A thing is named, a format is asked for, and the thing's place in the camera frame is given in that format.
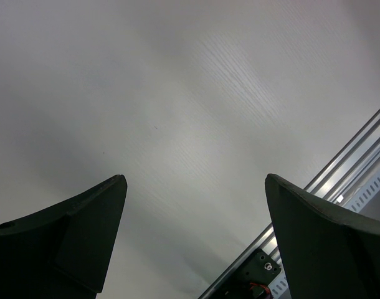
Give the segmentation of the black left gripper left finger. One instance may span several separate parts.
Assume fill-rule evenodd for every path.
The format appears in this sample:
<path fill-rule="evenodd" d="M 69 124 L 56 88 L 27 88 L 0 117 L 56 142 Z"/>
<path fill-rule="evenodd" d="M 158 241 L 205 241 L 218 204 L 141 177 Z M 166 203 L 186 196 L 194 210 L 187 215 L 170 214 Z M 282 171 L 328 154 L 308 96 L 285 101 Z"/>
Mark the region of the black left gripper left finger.
<path fill-rule="evenodd" d="M 0 224 L 0 298 L 96 298 L 125 205 L 114 175 L 89 190 Z"/>

